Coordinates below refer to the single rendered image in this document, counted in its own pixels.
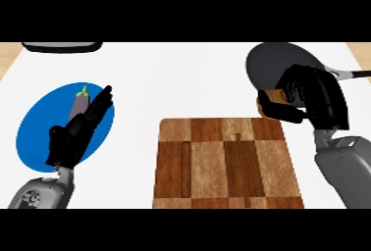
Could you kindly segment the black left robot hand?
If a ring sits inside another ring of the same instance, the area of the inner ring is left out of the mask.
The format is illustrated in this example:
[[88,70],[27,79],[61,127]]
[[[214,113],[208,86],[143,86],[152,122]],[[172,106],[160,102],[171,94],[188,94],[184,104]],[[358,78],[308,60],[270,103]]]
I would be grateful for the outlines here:
[[66,126],[54,125],[48,130],[48,155],[45,163],[72,169],[86,150],[94,130],[110,108],[110,86],[107,85],[82,114],[69,118]]

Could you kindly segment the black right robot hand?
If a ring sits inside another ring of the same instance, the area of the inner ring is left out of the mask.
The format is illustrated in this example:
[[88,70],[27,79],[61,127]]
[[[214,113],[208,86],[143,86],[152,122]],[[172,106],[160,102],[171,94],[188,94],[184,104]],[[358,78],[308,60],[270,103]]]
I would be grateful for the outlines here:
[[276,89],[286,100],[282,121],[299,124],[307,119],[314,129],[348,130],[345,101],[330,73],[292,65],[283,71]]

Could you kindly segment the brown croissant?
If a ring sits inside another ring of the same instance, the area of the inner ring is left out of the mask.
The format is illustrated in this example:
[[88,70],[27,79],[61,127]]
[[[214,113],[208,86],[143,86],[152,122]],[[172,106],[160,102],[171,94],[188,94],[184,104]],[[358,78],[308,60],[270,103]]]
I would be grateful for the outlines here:
[[264,118],[280,119],[286,105],[285,96],[280,89],[258,91],[256,106],[259,115]]

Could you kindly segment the dark grey frying pan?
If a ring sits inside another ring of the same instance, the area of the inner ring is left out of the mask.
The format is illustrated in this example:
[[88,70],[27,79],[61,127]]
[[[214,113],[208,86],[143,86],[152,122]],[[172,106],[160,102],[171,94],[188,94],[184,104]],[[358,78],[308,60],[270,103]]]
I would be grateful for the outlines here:
[[367,71],[341,71],[327,67],[316,56],[298,45],[288,42],[262,42],[246,56],[246,75],[256,91],[276,89],[283,71],[292,66],[308,66],[333,75],[341,80],[371,76]]

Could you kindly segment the wooden checkered cutting board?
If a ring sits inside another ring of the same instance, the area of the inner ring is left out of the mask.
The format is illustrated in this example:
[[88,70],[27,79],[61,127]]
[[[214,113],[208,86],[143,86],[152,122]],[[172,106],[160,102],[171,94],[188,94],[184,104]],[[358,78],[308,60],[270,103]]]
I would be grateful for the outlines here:
[[163,119],[152,207],[301,209],[280,123],[261,118]]

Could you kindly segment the blue oval plate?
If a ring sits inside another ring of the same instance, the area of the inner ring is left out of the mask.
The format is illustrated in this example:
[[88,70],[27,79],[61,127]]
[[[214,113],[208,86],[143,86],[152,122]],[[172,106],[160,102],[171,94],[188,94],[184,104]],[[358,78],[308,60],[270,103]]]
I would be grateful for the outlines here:
[[[76,82],[57,87],[36,100],[18,125],[16,134],[17,156],[26,167],[41,173],[52,173],[55,168],[45,163],[48,155],[48,130],[52,126],[66,126],[75,93],[81,91],[82,87],[86,87],[89,99],[94,99],[104,89],[88,82]],[[94,130],[78,164],[91,156],[104,142],[110,132],[112,118],[113,105],[110,105]]]

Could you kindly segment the purple eggplant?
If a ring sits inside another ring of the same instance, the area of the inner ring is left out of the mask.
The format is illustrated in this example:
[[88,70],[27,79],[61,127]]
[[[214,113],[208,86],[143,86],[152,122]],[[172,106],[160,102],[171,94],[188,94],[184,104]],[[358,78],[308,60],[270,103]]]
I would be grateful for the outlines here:
[[82,114],[89,105],[89,94],[86,87],[82,87],[81,91],[75,93],[73,104],[69,112],[69,118],[73,118],[78,114]]

